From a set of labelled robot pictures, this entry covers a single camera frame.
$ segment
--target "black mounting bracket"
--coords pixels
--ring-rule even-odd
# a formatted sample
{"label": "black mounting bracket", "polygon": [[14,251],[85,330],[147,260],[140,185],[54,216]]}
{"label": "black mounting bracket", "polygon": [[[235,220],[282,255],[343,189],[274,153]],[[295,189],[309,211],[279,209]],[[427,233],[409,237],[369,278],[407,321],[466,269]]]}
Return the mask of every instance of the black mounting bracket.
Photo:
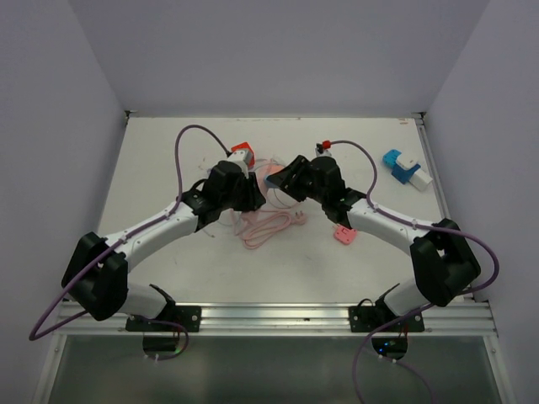
{"label": "black mounting bracket", "polygon": [[[200,306],[175,306],[173,309],[173,319],[185,327],[188,332],[198,332],[200,330],[200,320],[202,319],[202,307]],[[171,326],[147,322],[140,317],[133,317],[127,320],[125,330],[129,332],[170,332],[174,331]]]}
{"label": "black mounting bracket", "polygon": [[[386,322],[376,320],[375,306],[351,306],[348,308],[348,320],[350,322],[350,331],[352,332],[371,332]],[[401,332],[408,326],[408,332],[423,332],[423,316],[410,317],[408,320],[398,322],[392,327],[388,327],[381,332]]]}

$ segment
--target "gray wall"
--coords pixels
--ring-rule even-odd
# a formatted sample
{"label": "gray wall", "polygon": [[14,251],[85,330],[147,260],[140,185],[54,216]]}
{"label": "gray wall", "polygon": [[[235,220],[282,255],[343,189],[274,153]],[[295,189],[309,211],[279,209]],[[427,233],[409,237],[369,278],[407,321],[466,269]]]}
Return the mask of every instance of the gray wall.
{"label": "gray wall", "polygon": [[485,294],[522,403],[539,402],[538,114],[539,3],[491,0],[427,131],[452,215],[498,252],[502,272]]}
{"label": "gray wall", "polygon": [[146,115],[407,115],[488,0],[71,0],[120,101]]}
{"label": "gray wall", "polygon": [[122,108],[65,1],[0,13],[0,306],[4,402],[32,397],[48,338],[29,330],[96,225],[123,136]]}

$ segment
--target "pink power outlet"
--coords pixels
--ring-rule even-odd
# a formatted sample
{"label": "pink power outlet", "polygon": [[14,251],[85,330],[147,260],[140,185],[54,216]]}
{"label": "pink power outlet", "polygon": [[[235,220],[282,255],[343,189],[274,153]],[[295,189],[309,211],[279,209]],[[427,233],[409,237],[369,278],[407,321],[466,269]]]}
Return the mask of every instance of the pink power outlet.
{"label": "pink power outlet", "polygon": [[334,233],[334,237],[347,246],[354,241],[356,236],[357,230],[350,230],[341,225],[337,227]]}

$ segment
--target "red object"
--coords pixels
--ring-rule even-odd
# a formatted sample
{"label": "red object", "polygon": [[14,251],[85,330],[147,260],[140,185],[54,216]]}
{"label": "red object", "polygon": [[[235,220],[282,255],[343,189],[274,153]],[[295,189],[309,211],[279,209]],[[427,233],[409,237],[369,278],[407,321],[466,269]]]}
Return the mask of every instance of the red object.
{"label": "red object", "polygon": [[251,157],[251,161],[249,162],[249,168],[254,167],[254,151],[251,148],[251,146],[245,141],[244,143],[240,143],[239,145],[235,145],[230,150],[235,152],[236,150],[240,150],[240,149],[249,149],[251,151],[251,156],[252,157]]}
{"label": "red object", "polygon": [[356,236],[357,236],[357,230],[347,229],[346,227],[341,226],[341,225],[337,227],[337,230],[335,230],[335,233],[334,233],[334,237],[346,246],[351,244],[354,241]]}

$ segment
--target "purple cable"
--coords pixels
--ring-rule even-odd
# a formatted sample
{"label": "purple cable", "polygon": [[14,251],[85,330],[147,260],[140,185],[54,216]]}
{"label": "purple cable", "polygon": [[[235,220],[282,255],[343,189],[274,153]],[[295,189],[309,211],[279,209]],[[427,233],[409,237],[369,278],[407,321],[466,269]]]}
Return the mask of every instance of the purple cable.
{"label": "purple cable", "polygon": [[153,359],[158,360],[158,361],[174,359],[174,358],[177,358],[180,354],[182,354],[185,351],[185,349],[187,349],[187,345],[189,345],[189,333],[187,332],[184,326],[182,326],[181,324],[177,322],[163,322],[161,320],[153,320],[151,318],[146,318],[144,316],[139,316],[139,317],[146,322],[153,322],[155,324],[163,324],[164,326],[171,326],[171,327],[179,328],[179,330],[185,334],[185,342],[182,348],[177,350],[172,355],[166,355],[162,357],[154,356]]}
{"label": "purple cable", "polygon": [[[386,212],[385,210],[382,210],[382,209],[376,207],[374,205],[374,203],[372,202],[371,194],[372,194],[372,191],[374,190],[374,188],[376,186],[376,182],[378,181],[378,170],[376,168],[376,164],[375,164],[374,159],[372,158],[371,154],[369,154],[369,152],[363,146],[359,145],[358,143],[355,143],[354,141],[332,141],[331,144],[332,145],[339,145],[339,144],[352,145],[352,146],[357,147],[358,149],[360,149],[363,152],[363,154],[365,154],[365,156],[369,159],[369,162],[371,163],[371,166],[372,166],[372,172],[373,172],[372,183],[371,183],[371,186],[369,187],[369,189],[367,190],[367,193],[366,193],[367,204],[369,204],[369,206],[375,212],[385,216],[388,219],[396,221],[397,223],[400,223],[400,224],[405,225],[405,226],[414,227],[414,223],[412,223],[411,221],[406,221],[401,217],[398,217],[396,215],[392,215],[391,213]],[[465,295],[467,293],[477,292],[479,290],[483,290],[485,288],[488,288],[496,280],[496,278],[498,278],[498,275],[499,275],[499,260],[498,260],[498,257],[496,256],[496,253],[494,252],[494,250],[491,247],[489,247],[483,240],[479,239],[478,237],[474,236],[473,234],[466,233],[466,232],[460,231],[460,230],[444,229],[444,228],[440,228],[440,227],[425,226],[425,225],[420,225],[420,224],[416,224],[415,227],[418,228],[418,229],[421,229],[421,230],[438,231],[438,232],[441,232],[441,233],[452,234],[454,236],[465,237],[468,240],[472,240],[473,242],[476,242],[481,247],[483,247],[485,249],[485,251],[488,253],[488,255],[490,255],[490,257],[492,258],[492,261],[494,263],[494,269],[493,269],[493,273],[490,276],[490,278],[488,278],[484,283],[480,284],[479,286],[476,286],[476,287],[473,287],[473,288],[468,288],[468,289],[464,290],[459,295]],[[388,327],[390,327],[392,325],[395,325],[395,324],[397,324],[397,323],[399,323],[399,322],[401,322],[403,320],[406,320],[406,319],[410,318],[411,316],[415,316],[415,315],[419,314],[420,312],[429,309],[432,306],[433,306],[432,304],[429,304],[429,305],[426,305],[426,306],[423,306],[423,307],[419,307],[419,308],[417,308],[415,310],[412,310],[411,312],[405,314],[404,316],[400,316],[399,318],[396,318],[395,320],[392,320],[392,321],[390,321],[390,322],[388,322],[388,323],[386,323],[386,324],[384,324],[382,326],[379,326],[377,329],[371,331],[366,336],[365,340],[363,341],[363,343],[360,345],[357,352],[355,353],[354,361],[353,361],[353,364],[352,364],[353,365],[352,377],[353,377],[353,381],[354,381],[355,394],[357,395],[357,397],[360,399],[361,402],[365,403],[365,399],[361,395],[360,387],[359,387],[358,380],[357,380],[357,362],[359,360],[360,353],[363,350],[363,348],[367,345],[367,343],[371,340],[371,338],[377,332],[383,331],[383,330],[385,330],[386,328],[388,328]],[[406,369],[410,370],[411,372],[413,372],[415,375],[417,375],[424,382],[424,384],[427,386],[427,389],[429,390],[431,402],[436,402],[435,395],[434,395],[433,391],[431,390],[429,384],[427,383],[426,379],[424,379],[410,365],[401,364],[401,363],[399,363],[399,364],[402,365],[403,367],[405,367]]]}
{"label": "purple cable", "polygon": [[[179,204],[181,203],[182,199],[182,193],[184,192],[183,189],[183,183],[182,183],[182,172],[179,166],[179,140],[184,135],[184,133],[189,129],[200,129],[205,132],[207,132],[211,137],[213,137],[217,143],[219,143],[219,146],[222,147],[222,149],[225,151],[225,153],[228,155],[230,152],[225,147],[221,139],[217,137],[215,133],[213,133],[211,130],[205,128],[201,125],[187,125],[185,126],[176,137],[176,142],[174,144],[174,162],[176,164],[176,174],[178,175],[178,197],[176,198],[176,202],[173,206],[173,208],[170,210],[169,214],[172,215],[179,207]],[[136,229],[130,231],[125,235],[125,240],[129,240],[136,234],[140,233],[141,231],[145,231],[148,227],[155,226],[157,223],[160,223],[161,221],[164,221],[167,219],[167,216],[161,215],[158,218],[149,221],[148,223],[144,223],[141,226],[138,226]],[[114,244],[112,244],[109,248],[107,248],[105,251],[100,253],[96,258],[94,258],[92,261],[88,263],[77,275],[75,275],[69,283],[67,283],[66,287],[62,289],[60,294],[52,301],[52,303],[45,309],[43,314],[40,316],[38,321],[35,323],[35,325],[32,327],[32,330],[30,331],[30,335],[28,336],[28,339],[30,341],[35,341],[36,339],[40,339],[44,337],[47,334],[50,334],[51,332],[57,330],[58,328],[64,326],[65,324],[68,324],[68,322],[72,322],[73,320],[78,319],[80,316],[84,316],[87,314],[87,311],[80,311],[77,314],[68,317],[66,320],[63,320],[62,322],[59,322],[58,324],[49,327],[45,329],[42,332],[38,332],[40,328],[43,326],[43,323],[46,321],[46,319],[51,315],[52,311],[58,306],[58,304],[61,302],[61,300],[69,293],[69,291],[72,289],[72,287],[84,276],[86,273],[92,269],[95,265],[97,265],[99,262],[101,262],[104,258],[106,258],[109,254],[111,254],[117,247],[119,247],[124,241],[122,239],[118,240]],[[175,327],[179,326],[179,324],[172,323]]]}

